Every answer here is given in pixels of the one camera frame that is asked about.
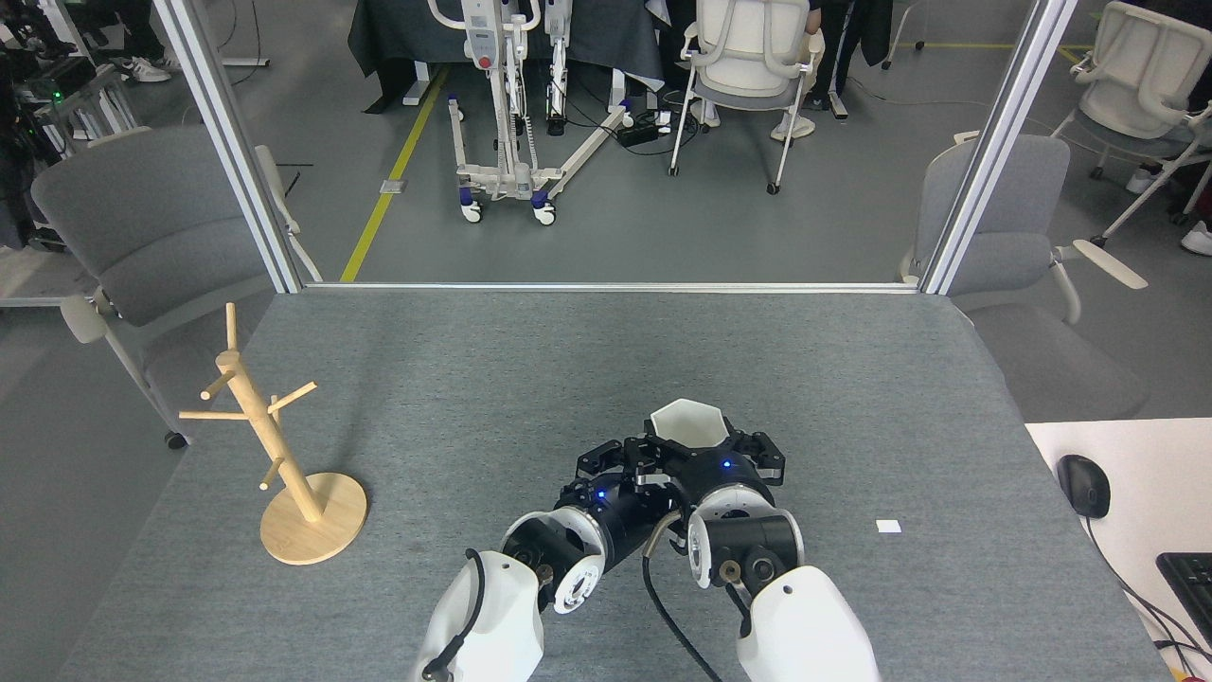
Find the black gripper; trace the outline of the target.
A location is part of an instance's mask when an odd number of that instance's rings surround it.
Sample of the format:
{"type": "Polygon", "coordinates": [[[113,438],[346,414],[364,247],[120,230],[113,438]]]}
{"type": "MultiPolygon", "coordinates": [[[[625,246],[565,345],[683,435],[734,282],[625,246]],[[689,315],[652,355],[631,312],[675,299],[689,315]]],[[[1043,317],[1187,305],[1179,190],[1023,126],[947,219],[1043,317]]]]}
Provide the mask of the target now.
{"type": "Polygon", "coordinates": [[[671,510],[671,500],[684,497],[678,466],[684,462],[684,445],[654,435],[607,440],[577,458],[577,474],[595,478],[573,478],[560,491],[555,509],[568,509],[589,518],[593,531],[581,539],[571,523],[558,535],[570,548],[554,554],[555,573],[566,574],[588,554],[602,554],[604,571],[625,560],[648,540],[654,523],[671,510]],[[621,466],[633,474],[602,474],[621,466]]]}
{"type": "Polygon", "coordinates": [[[766,432],[731,432],[730,449],[718,448],[668,458],[668,475],[684,508],[698,508],[726,485],[743,485],[774,505],[767,485],[783,485],[785,457],[766,432]]]}

